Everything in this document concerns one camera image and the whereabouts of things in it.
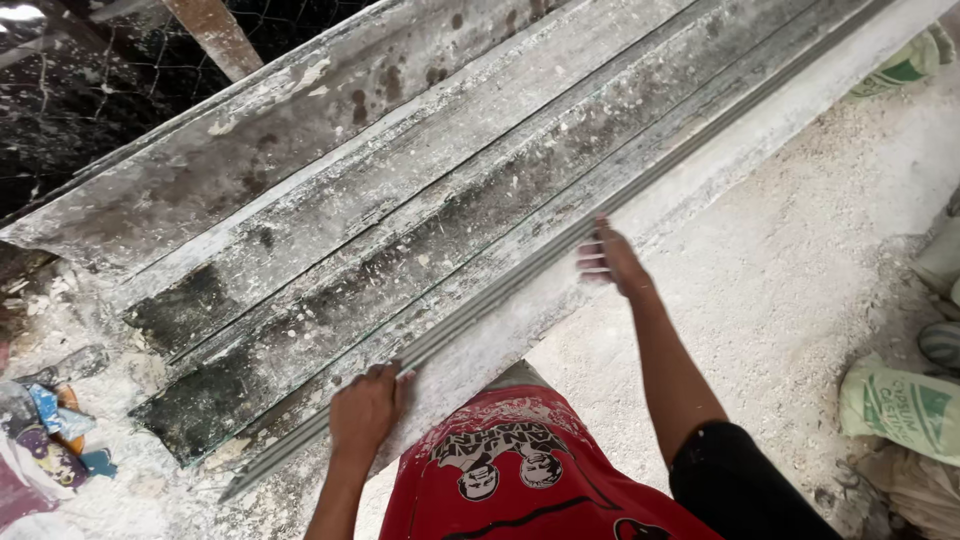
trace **plastic bag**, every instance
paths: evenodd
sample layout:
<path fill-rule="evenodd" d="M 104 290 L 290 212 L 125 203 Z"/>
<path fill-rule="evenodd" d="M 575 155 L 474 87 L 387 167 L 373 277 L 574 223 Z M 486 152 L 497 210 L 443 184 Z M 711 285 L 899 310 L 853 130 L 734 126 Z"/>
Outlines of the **plastic bag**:
<path fill-rule="evenodd" d="M 844 377 L 840 424 L 846 435 L 879 435 L 960 466 L 960 386 L 890 369 L 876 353 Z"/>

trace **sack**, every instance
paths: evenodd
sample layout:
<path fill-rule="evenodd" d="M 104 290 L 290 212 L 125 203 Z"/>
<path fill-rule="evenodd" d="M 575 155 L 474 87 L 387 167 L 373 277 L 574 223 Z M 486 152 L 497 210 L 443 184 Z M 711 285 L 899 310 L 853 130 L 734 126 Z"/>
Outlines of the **sack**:
<path fill-rule="evenodd" d="M 850 91 L 853 97 L 869 97 L 935 74 L 941 65 L 956 58 L 956 49 L 940 23 L 907 42 Z"/>
<path fill-rule="evenodd" d="M 890 369 L 877 353 L 844 377 L 840 424 L 846 435 L 879 435 L 960 466 L 960 386 Z"/>
<path fill-rule="evenodd" d="M 960 469 L 890 445 L 856 465 L 929 540 L 960 540 Z"/>

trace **wire mesh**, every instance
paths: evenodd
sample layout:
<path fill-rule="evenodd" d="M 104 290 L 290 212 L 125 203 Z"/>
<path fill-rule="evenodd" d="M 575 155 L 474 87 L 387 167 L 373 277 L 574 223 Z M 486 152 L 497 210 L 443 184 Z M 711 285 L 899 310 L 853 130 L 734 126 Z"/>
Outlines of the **wire mesh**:
<path fill-rule="evenodd" d="M 0 224 L 230 84 L 159 0 L 64 3 L 82 15 L 65 24 L 24 16 L 30 3 L 0 1 Z M 272 61 L 371 3 L 225 5 L 260 57 Z M 9 10 L 21 15 L 11 20 Z"/>

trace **plaster dust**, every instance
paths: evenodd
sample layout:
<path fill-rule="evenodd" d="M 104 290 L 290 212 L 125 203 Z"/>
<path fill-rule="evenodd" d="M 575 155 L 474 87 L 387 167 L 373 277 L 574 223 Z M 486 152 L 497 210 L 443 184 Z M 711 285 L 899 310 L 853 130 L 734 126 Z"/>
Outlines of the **plaster dust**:
<path fill-rule="evenodd" d="M 850 535 L 862 509 L 844 501 L 834 462 L 872 441 L 837 433 L 836 384 L 869 350 L 896 366 L 923 365 L 913 340 L 939 316 L 902 262 L 924 245 L 960 179 L 958 91 L 960 69 L 950 66 L 899 93 L 834 106 L 644 258 L 731 417 L 808 497 L 819 490 L 816 507 Z M 63 261 L 31 277 L 16 296 L 37 308 L 4 377 L 108 344 L 109 368 L 72 385 L 98 419 L 87 447 L 110 448 L 118 476 L 91 479 L 75 500 L 20 520 L 0 539 L 300 537 L 324 473 L 322 445 L 217 506 L 236 448 L 180 470 L 156 438 L 130 424 L 126 412 L 164 384 L 164 367 L 142 338 L 103 314 L 96 286 Z M 526 358 L 615 466 L 666 490 L 629 313 L 614 290 L 547 332 Z M 357 538 L 376 537 L 395 475 L 396 463 L 368 483 Z"/>

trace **wooden post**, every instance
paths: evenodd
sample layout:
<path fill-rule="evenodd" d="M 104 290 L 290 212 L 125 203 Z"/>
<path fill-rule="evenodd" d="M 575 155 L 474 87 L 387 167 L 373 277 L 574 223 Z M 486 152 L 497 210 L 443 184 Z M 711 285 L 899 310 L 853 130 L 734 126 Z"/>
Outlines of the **wooden post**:
<path fill-rule="evenodd" d="M 263 67 L 263 60 L 221 0 L 162 1 L 231 81 Z"/>

